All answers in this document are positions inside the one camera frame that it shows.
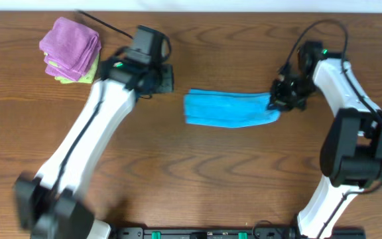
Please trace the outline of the blue cloth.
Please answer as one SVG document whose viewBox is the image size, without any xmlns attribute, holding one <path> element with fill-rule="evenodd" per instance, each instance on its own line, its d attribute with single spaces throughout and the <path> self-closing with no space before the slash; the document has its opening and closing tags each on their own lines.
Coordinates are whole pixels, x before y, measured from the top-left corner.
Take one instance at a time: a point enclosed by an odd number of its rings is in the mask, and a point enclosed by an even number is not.
<svg viewBox="0 0 382 239">
<path fill-rule="evenodd" d="M 268 108 L 269 98 L 269 93 L 191 89 L 184 96 L 185 122 L 230 129 L 273 123 L 281 113 Z"/>
</svg>

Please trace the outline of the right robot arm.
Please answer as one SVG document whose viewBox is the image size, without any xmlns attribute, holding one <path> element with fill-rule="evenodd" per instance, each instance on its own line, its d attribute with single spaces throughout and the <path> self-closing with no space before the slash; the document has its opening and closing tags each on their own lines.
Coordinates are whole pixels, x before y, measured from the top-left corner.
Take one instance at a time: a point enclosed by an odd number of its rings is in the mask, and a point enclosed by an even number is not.
<svg viewBox="0 0 382 239">
<path fill-rule="evenodd" d="M 271 86 L 268 109 L 306 109 L 319 90 L 334 120 L 320 150 L 322 177 L 309 203 L 296 216 L 296 235 L 331 238 L 350 202 L 382 186 L 382 109 L 355 78 L 344 52 L 329 52 L 318 41 L 295 44 L 298 72 L 286 62 Z"/>
</svg>

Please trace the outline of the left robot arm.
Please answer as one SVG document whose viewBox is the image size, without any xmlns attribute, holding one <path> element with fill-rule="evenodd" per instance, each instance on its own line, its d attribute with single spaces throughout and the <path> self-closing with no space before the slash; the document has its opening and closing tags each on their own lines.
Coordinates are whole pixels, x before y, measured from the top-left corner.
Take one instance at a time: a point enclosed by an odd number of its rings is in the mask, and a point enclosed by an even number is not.
<svg viewBox="0 0 382 239">
<path fill-rule="evenodd" d="M 170 39 L 139 25 L 131 46 L 101 62 L 99 79 L 59 148 L 34 177 L 14 184 L 20 226 L 31 238 L 111 238 L 112 227 L 84 204 L 102 153 L 139 98 L 174 89 Z"/>
</svg>

